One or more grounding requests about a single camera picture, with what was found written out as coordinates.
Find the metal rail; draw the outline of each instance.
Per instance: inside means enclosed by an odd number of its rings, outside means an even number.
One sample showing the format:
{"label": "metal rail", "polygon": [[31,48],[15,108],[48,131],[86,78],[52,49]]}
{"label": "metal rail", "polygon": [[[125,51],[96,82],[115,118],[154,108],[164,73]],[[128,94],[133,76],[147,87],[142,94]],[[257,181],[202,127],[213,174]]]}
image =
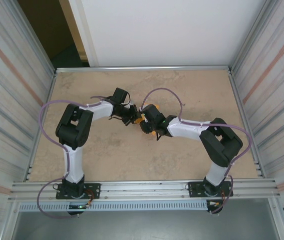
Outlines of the metal rail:
{"label": "metal rail", "polygon": [[122,72],[122,71],[183,71],[183,70],[228,70],[226,65],[198,66],[112,66],[58,68],[56,73]]}
{"label": "metal rail", "polygon": [[[175,181],[103,181],[100,199],[95,201],[161,201],[161,200],[209,200],[216,197],[190,198],[186,185],[188,182],[202,180]],[[44,182],[20,182],[13,184],[9,202],[35,202]],[[235,179],[233,199],[258,199],[279,197],[275,181],[269,178]],[[65,202],[56,199],[53,183],[47,186],[40,197],[44,202]]]}

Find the robotic arm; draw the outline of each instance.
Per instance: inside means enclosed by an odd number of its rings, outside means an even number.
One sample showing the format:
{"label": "robotic arm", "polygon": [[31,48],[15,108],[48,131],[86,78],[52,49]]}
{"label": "robotic arm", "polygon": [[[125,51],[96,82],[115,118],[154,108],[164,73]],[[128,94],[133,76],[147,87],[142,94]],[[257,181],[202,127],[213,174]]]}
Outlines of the robotic arm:
{"label": "robotic arm", "polygon": [[65,171],[62,180],[63,192],[61,195],[80,198],[84,192],[84,173],[82,170],[82,146],[88,139],[92,121],[103,117],[120,117],[124,125],[140,123],[146,134],[156,132],[157,140],[162,136],[185,137],[201,141],[212,160],[211,168],[203,180],[201,187],[207,196],[216,196],[220,193],[225,179],[225,173],[232,159],[238,154],[243,143],[229,127],[207,126],[207,124],[226,124],[220,118],[213,121],[198,122],[181,120],[177,116],[165,117],[152,104],[140,111],[135,105],[124,104],[126,91],[116,88],[114,94],[104,98],[100,103],[88,104],[86,107],[69,104],[57,126],[56,136],[64,150],[65,169],[69,164],[69,172]]}
{"label": "robotic arm", "polygon": [[203,181],[205,194],[216,196],[225,179],[225,173],[231,160],[238,154],[243,143],[229,127],[203,126],[206,124],[226,124],[220,118],[213,121],[198,122],[179,120],[177,116],[165,117],[152,104],[141,110],[145,120],[140,122],[140,127],[146,134],[156,132],[157,140],[162,136],[185,137],[201,141],[212,160],[212,165]]}
{"label": "robotic arm", "polygon": [[114,94],[102,99],[100,103],[88,104],[87,107],[69,104],[56,128],[59,143],[68,150],[64,150],[65,179],[62,180],[61,195],[80,198],[84,193],[84,173],[82,169],[83,145],[88,139],[92,121],[104,117],[120,117],[125,126],[141,118],[136,106],[127,103],[126,91],[116,88]]}

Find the gray floor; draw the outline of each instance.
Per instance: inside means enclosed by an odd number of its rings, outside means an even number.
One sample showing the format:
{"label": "gray floor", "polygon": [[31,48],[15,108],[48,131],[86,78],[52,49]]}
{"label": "gray floor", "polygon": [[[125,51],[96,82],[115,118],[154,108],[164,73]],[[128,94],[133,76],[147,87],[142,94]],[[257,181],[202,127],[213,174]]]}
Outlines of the gray floor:
{"label": "gray floor", "polygon": [[277,240],[266,199],[230,200],[220,216],[206,211],[85,212],[50,219],[20,213],[15,240]]}

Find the aluminum frame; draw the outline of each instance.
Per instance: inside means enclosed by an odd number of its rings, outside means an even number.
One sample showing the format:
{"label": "aluminum frame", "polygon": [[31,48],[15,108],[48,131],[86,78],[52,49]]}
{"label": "aluminum frame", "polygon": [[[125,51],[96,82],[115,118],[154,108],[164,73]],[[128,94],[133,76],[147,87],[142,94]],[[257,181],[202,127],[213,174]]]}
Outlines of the aluminum frame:
{"label": "aluminum frame", "polygon": [[261,11],[259,12],[256,20],[254,21],[254,24],[252,25],[251,29],[249,30],[244,43],[242,44],[242,47],[236,54],[236,57],[234,58],[231,64],[231,68],[235,72],[237,71],[238,66],[244,60],[246,54],[252,46],[252,43],[257,38],[257,33],[265,25],[265,22],[269,17],[269,14],[272,11],[273,7],[278,3],[279,0],[265,0]]}
{"label": "aluminum frame", "polygon": [[[247,121],[243,104],[240,100],[233,76],[229,71],[228,66],[224,65],[214,65],[214,66],[142,66],[142,67],[91,67],[91,68],[58,68],[58,73],[67,72],[112,72],[112,71],[182,71],[182,70],[226,70],[229,75],[230,83],[232,86],[233,94],[238,105],[240,115],[244,127],[249,133],[252,133],[249,123]],[[52,87],[50,90],[49,98],[52,94],[54,84],[54,79]],[[36,139],[36,146],[34,147],[34,154],[32,155],[32,162],[34,161],[35,152],[37,149],[38,134]],[[257,172],[263,174],[263,166],[259,163],[259,153],[257,151],[255,142],[252,145],[252,155],[254,157],[254,163],[256,164]],[[101,198],[95,201],[100,202],[116,202],[116,201],[167,201],[167,200],[209,200],[216,198],[190,198],[188,191],[185,189],[185,185],[188,182],[194,182],[195,180],[174,180],[174,181],[111,181],[111,182],[101,182]],[[1,239],[11,239],[14,228],[17,222],[17,217],[20,209],[21,203],[35,202],[39,189],[46,182],[20,182],[14,183],[12,188],[12,194],[9,197],[8,203],[8,217],[5,220],[5,228],[2,232]],[[267,198],[270,203],[270,208],[272,210],[272,215],[276,224],[277,231],[279,233],[280,239],[284,240],[284,215],[283,212],[278,211],[279,202],[279,192],[276,187],[275,180],[270,178],[252,178],[252,179],[234,179],[234,196],[232,199],[258,199]],[[55,199],[56,191],[53,189],[53,184],[48,186],[42,193],[41,202],[66,202],[65,200]]]}
{"label": "aluminum frame", "polygon": [[174,71],[174,70],[228,70],[227,65],[198,66],[110,66],[58,68],[56,73],[123,72],[123,71]]}
{"label": "aluminum frame", "polygon": [[[167,201],[167,200],[212,200],[216,197],[190,198],[186,185],[188,182],[202,182],[203,180],[163,180],[163,181],[101,181],[86,182],[100,183],[100,201]],[[82,202],[82,199],[58,200],[54,182],[42,192],[42,202]],[[16,182],[13,184],[9,202],[35,202],[39,190],[44,182]],[[243,178],[234,179],[232,199],[278,198],[279,192],[274,179]]]}
{"label": "aluminum frame", "polygon": [[[56,82],[56,77],[57,77],[57,74],[55,74],[55,76],[53,77],[52,84],[51,84],[51,87],[49,89],[46,102],[49,102],[51,97],[52,97],[55,82]],[[48,107],[43,112],[42,123],[44,123],[44,119],[46,118],[47,111],[48,111]],[[38,148],[38,144],[40,143],[40,137],[41,137],[41,130],[40,130],[40,128],[38,128],[35,139],[34,139],[34,147],[32,149],[31,155],[30,155],[30,163],[29,163],[29,165],[26,168],[26,171],[24,173],[24,181],[28,180],[28,175],[31,173],[31,169],[33,167],[33,163],[34,163],[34,160],[35,160],[35,155],[36,155],[36,151],[37,151],[37,148]]]}

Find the yellow object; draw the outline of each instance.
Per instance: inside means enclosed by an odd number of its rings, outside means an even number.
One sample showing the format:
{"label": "yellow object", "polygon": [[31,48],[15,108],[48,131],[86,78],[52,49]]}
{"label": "yellow object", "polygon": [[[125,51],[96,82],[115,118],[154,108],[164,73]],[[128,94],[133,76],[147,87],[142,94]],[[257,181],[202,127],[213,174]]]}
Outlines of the yellow object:
{"label": "yellow object", "polygon": [[[160,106],[159,106],[159,105],[157,105],[157,104],[153,104],[153,105],[156,106],[157,110],[160,110]],[[142,115],[142,120],[140,120],[139,123],[140,123],[141,121],[143,121],[144,119],[145,119],[145,117],[144,117],[144,115]]]}
{"label": "yellow object", "polygon": [[134,121],[134,124],[139,124],[141,121],[143,121],[143,118],[138,118]]}

